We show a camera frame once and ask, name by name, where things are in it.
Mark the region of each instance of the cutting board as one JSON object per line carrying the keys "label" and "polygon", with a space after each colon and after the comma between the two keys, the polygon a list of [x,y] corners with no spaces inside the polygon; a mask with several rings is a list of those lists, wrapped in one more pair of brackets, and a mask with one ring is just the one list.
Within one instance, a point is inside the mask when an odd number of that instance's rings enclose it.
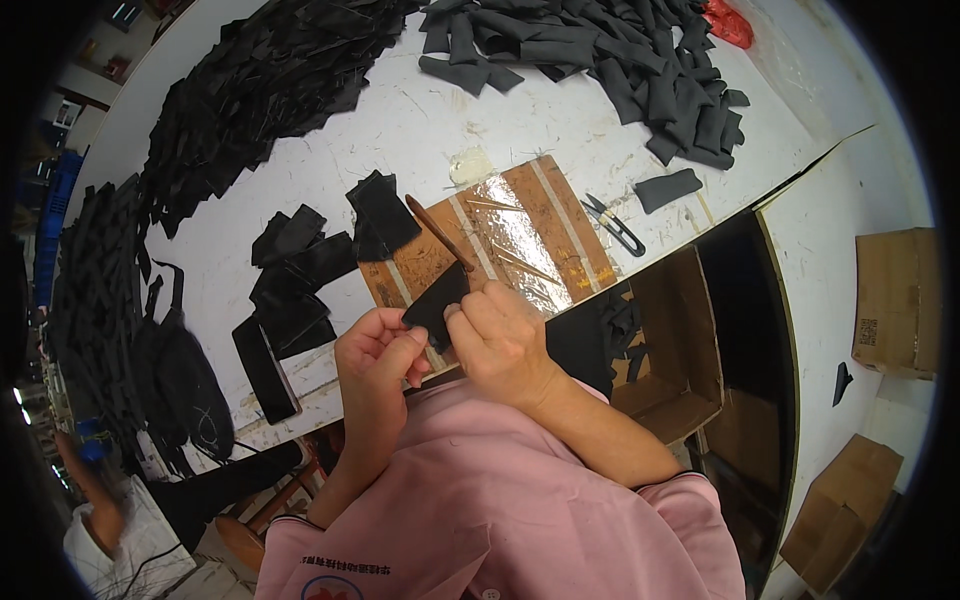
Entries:
{"label": "cutting board", "polygon": [[[616,283],[593,223],[550,155],[481,181],[426,211],[476,265],[468,274],[470,291],[499,279],[549,319]],[[406,308],[454,260],[423,228],[392,260],[360,263],[360,271],[377,306]],[[428,358],[437,372],[456,361],[431,352]]]}

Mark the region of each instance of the qr code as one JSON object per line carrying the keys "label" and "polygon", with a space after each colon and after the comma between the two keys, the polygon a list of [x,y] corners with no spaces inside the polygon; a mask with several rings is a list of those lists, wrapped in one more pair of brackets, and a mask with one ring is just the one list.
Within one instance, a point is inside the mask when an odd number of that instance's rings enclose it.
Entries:
{"label": "qr code", "polygon": [[861,346],[876,346],[876,319],[861,319],[857,343]]}

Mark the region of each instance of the worker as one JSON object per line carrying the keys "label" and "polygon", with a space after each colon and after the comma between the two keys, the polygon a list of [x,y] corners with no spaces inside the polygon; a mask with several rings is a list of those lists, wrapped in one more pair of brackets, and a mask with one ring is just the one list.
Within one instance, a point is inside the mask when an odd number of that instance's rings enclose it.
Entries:
{"label": "worker", "polygon": [[98,474],[61,431],[54,441],[87,500],[73,512],[63,552],[93,596],[110,600],[155,598],[189,574],[206,524],[303,458],[288,442],[178,483],[144,483],[137,475],[110,477],[107,468]]}
{"label": "worker", "polygon": [[444,311],[466,379],[407,398],[427,332],[377,308],[337,340],[345,447],[267,531],[257,599],[743,598],[717,493],[564,373],[489,281]]}

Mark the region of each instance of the stool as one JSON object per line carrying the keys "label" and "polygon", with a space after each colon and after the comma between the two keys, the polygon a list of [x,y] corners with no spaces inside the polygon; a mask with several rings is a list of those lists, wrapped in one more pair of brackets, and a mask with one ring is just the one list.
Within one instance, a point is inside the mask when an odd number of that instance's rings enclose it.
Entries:
{"label": "stool", "polygon": [[277,511],[280,509],[283,509],[284,512],[289,510],[287,501],[297,492],[297,488],[303,488],[307,495],[313,497],[313,493],[306,482],[309,481],[310,476],[316,470],[317,462],[311,460],[297,472],[296,477],[288,481],[246,523],[240,520],[240,515],[250,508],[260,495],[259,493],[237,502],[226,514],[217,516],[213,522],[227,550],[233,553],[233,556],[237,557],[241,563],[259,573],[260,564],[263,562],[263,554],[266,550],[261,530]]}

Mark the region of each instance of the black bag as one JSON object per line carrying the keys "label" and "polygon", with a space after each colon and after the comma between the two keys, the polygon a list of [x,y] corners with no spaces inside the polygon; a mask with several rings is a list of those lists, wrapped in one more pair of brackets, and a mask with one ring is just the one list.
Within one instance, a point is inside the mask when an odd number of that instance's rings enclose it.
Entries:
{"label": "black bag", "polygon": [[157,276],[150,285],[146,318],[133,340],[134,379],[147,433],[160,458],[175,474],[189,477],[194,472],[181,446],[189,439],[222,464],[233,450],[233,420],[203,349],[183,326],[183,270],[154,262],[174,270],[174,296],[163,323],[157,324],[156,295],[163,279]]}

